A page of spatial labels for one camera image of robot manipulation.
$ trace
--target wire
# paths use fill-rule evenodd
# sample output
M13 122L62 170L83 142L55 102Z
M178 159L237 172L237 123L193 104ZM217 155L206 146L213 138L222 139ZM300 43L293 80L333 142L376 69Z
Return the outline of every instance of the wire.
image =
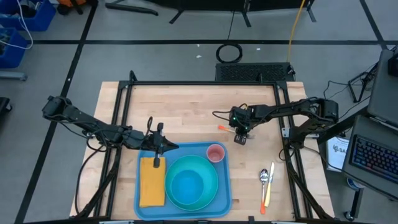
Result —
M368 67L364 72L362 72L361 74L362 74L362 75L366 75L367 71L368 71L369 69L371 69L373 66L375 66L375 64L377 64L377 62L374 63L374 64L372 64L371 66L369 66L369 67ZM330 83L334 83L334 84L337 84L337 85L345 85L345 87L344 87L342 90L338 91L337 93L333 94L331 97L326 98L326 91L329 89ZM360 78L360 79L356 80L356 81L355 81L353 84L351 84L351 85L354 85L354 86L363 85L363 79ZM327 86L326 89L323 91L323 98L326 99L326 100L331 99L331 98L333 98L334 96L336 96L337 94L339 94L339 93L341 93L342 91L346 90L348 87L349 87L348 84L340 83L340 82L334 82L334 81L329 80L329 81L328 81L328 86Z
M84 167L86 166L87 162L97 153L97 152L103 152L100 149L104 147L104 146L100 146L99 148L97 148L97 150L95 152L93 152L91 155L89 155L87 157L87 159L83 162L83 164L80 167L79 170L79 174L77 175L77 183L76 183L76 190L75 190L75 210L76 210L76 214L79 214L79 208L78 208L78 204L77 204L77 198L78 198L78 194L79 194L79 186L80 186L80 177L81 177L81 173L83 172Z
M348 131L350 131L351 130L351 128L353 128L353 127L350 127L350 128L348 128L347 130L345 130L344 132L345 133L347 133Z
M300 9L298 10L298 13L297 13L297 16L296 16L296 20L294 21L292 33L290 34L290 39L289 39L289 51L287 52L287 59L286 59L286 62L290 62L290 53L291 53L291 51L292 51L292 40L293 40L293 36L294 36L294 30L296 29L297 22L299 21L300 14L301 14L301 11L302 11L303 6L304 6L304 2L305 2L305 0L303 0L303 1L301 2L301 6L300 6Z
M234 17L235 17L235 10L233 11L233 14L232 14L231 25L229 25L229 32L228 32L227 40L229 40L229 37L230 37L230 35L231 35L231 30L232 30L232 24L233 24L233 22L234 22ZM220 51L221 51L221 49L222 49L223 47L226 47L226 46L232 46L232 47L237 48L237 50L239 51L239 55L238 55L238 57L237 57L236 59L234 59L234 60L232 60L232 61L224 61L224 60L221 59L221 57L220 57ZM220 63L238 63L238 62L241 61L242 57L243 57L243 49L242 49L242 47L241 47L239 44L232 44L232 43L230 43L230 44L229 44L229 43L223 44L223 45L219 46L219 47L217 48L217 51L216 51L216 59L217 59L217 61L219 61Z
M234 17L235 17L235 10L233 11L233 14L232 14L231 25L229 25L229 32L228 32L227 40L229 40L229 36L231 35L232 23L234 22Z
M282 157L280 156L280 154L282 153L283 150L284 150L284 149L281 149L281 150L279 151L278 157L279 157L280 160L286 161L286 159L282 159ZM291 158L292 158L292 156L294 155L294 152L295 152L295 149L293 149L293 152L292 152L291 154L289 154L289 158L288 158L288 159L291 159Z
M368 96L368 97L366 97L365 99L363 99L362 101L360 101L360 102L358 102L357 104L355 104L354 106L352 106L350 109L348 109L348 110L346 111L345 114L343 114L343 115L342 115L341 117L339 117L338 119L340 120L342 117L346 116L347 113L348 113L350 110L352 110L354 107L358 106L360 103L364 102L365 100L369 99L370 97L371 97L371 96Z
M242 104L239 106L239 108L242 108L242 106L246 106L246 108L248 107L248 105L247 105L247 104L245 104L245 103L242 103ZM213 111L213 112L211 112L211 113L212 113L212 115L213 115L213 116L215 116L216 118L223 119L223 120L225 120L225 121L228 121L228 122L229 122L229 119L226 119L226 118L220 117L220 116L216 115L216 113L230 113L230 112L231 112L231 110L229 110L229 111Z
M18 3L19 12L20 12L20 18L19 18L18 20L19 20L19 23L21 23L21 20L22 20L22 23L23 23L23 24L21 23L21 26L22 26L22 28L24 28L24 30L25 30L25 31L27 32L27 34L29 35L29 38L30 38L30 46L29 46L29 47L21 47L21 46L18 46L18 45L8 44L8 43L3 42L3 41L1 41L1 40L0 40L0 43L5 44L5 45L8 45L8 46L11 46L11 47L17 47L17 48L19 48L19 49L29 50L29 49L31 49L31 48L33 47L33 38L32 38L32 35L30 34L30 32L29 32L29 30L28 30L28 28L27 28L27 26L26 26L25 19L24 19L24 16L23 16L23 12L22 12L21 4L20 4L19 0L16 0L16 1L17 1L17 3Z
M80 136L80 137L82 137L82 138L88 138L88 137L86 137L86 136L84 136L84 135L81 135L81 134L79 134L79 133L77 133L77 132L74 132L74 131L72 131L68 126L66 126L64 123L61 123L61 125L62 126L64 126L66 129L68 129L68 131L70 131L71 133L73 133L73 134L76 134L77 136Z
M330 83L334 83L334 84L337 84L337 85L344 85L345 87L344 87L342 90L338 91L337 93L333 94L331 97L326 98L326 91L329 89ZM329 81L328 81L328 86L327 86L326 89L323 91L323 98L326 99L326 100L328 100L328 99L330 99L330 98L333 98L333 97L336 96L337 94L339 94L339 93L341 93L342 91L346 90L348 87L349 87L348 84L339 83L339 82L334 82L334 81L329 80Z

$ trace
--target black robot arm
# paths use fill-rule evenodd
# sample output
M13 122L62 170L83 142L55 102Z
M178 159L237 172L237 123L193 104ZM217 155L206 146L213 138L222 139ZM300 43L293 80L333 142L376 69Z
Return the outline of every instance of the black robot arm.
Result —
M148 130L144 134L131 126L106 124L80 111L68 98L50 96L48 100L42 110L45 119L74 124L83 129L83 134L96 136L99 143L106 147L126 146L128 149L153 151L155 152L154 167L159 167L159 155L178 149L178 145L162 135L163 123L157 125L156 131L150 130L152 117L148 120Z
M292 127L286 135L290 146L302 148L308 134L322 132L338 122L338 104L332 100L308 98L279 106L252 105L246 108L234 106L229 112L229 125L236 128L234 141L246 143L248 132L273 118L304 115L308 120L299 127Z

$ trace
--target black metal frame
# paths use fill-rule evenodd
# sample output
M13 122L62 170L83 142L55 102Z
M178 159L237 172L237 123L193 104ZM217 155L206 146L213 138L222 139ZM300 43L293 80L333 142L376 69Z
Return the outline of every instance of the black metal frame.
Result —
M311 9L312 4L313 4L314 1L315 1L315 0L309 0L309 1L308 1L308 4L307 4L307 12L308 12L308 15L310 15L311 21L312 21L312 22L317 22L317 19L316 19L315 16L313 15L313 12L312 12L312 9Z
M124 109L123 109L123 115L122 115L122 121L121 124L122 125L126 125L126 120L127 120L127 113L128 113L128 109L129 109L129 102L131 99L131 95L132 95L132 86L133 85L261 85L261 86L272 86L274 89L274 95L275 95L275 103L276 105L280 105L280 95L279 95L279 88L282 89L282 92L284 94L284 101L285 102L289 102L289 93L287 91L287 84L286 82L218 82L218 81L214 81L214 82L185 82L185 81L175 81L175 82L157 82L157 81L137 81L136 77L134 76L134 74L131 72L130 73L130 80L129 81L120 81L119 82L119 86L118 86L118 92L116 94L116 102L115 102L115 106L114 106L114 111L113 111L113 118L112 118L112 124L116 124L116 119L118 117L118 111L119 111L119 107L120 107L120 102L121 102L121 96L122 96L122 92L125 89L125 87L127 87L127 94L126 94L126 100L124 103ZM281 132L281 136L282 136L282 128L285 127L285 123L283 118L279 118L279 125L280 125L280 132ZM289 126L292 127L294 126L294 121L293 121L293 117L289 116ZM289 149L287 148L287 142L285 141L285 139L283 139L283 146L284 146L284 154L285 157L288 158L289 157ZM120 149L116 149L116 154L120 154L121 153L121 148ZM109 160L110 160L110 151L107 151L107 154L105 155L104 158L104 164L103 164L103 170L101 172L101 180L100 180L100 185L103 183L107 173L108 173L108 167L109 167ZM295 154L295 159L296 159L296 163L297 163L297 170L298 170L298 174L300 177L300 180L303 182L304 186L307 186L306 184L306 180L305 180L305 174L303 171L303 164L302 164L302 160L301 160L301 155L300 152L298 151L298 153ZM291 164L292 161L291 160L286 160L286 165L288 166L289 163ZM109 190L109 197L108 197L108 204L106 207L106 217L111 217L112 215L112 207L113 207L113 199L114 199L114 194L116 191L116 181L117 181L117 175L115 175L115 178L112 180L111 182L111 187ZM295 183L293 178L291 178L291 176L289 176L289 187L290 187L290 194L292 197L292 205L293 205L293 211L294 211L294 217L295 218L300 218L301 214L300 214L300 207L299 207L299 201L297 198L297 191L296 191L296 187L295 187ZM100 215L100 211L101 211L101 202L102 201L102 197L99 200L97 206L95 207L95 212L94 212L94 216L97 217ZM304 199L304 205L305 205L305 212L306 212L306 217L307 218L312 218L312 209L311 206L308 202L308 200L305 198Z

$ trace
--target keyboard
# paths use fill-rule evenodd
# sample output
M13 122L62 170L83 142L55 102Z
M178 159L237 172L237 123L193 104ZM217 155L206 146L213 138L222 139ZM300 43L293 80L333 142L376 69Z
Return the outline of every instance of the keyboard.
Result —
M398 150L355 135L350 163L398 183Z
M293 81L287 74L288 63L224 63L216 66L219 81L257 81L259 74L264 82Z

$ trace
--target silver spoon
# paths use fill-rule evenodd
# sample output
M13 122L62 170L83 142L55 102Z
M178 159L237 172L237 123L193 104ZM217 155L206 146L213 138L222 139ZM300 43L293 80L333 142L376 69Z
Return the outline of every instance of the silver spoon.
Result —
M260 172L260 181L262 183L262 195L261 195L261 209L260 212L261 214L266 213L266 208L264 206L264 201L265 201L265 196L266 196L266 182L268 181L268 170L263 169Z

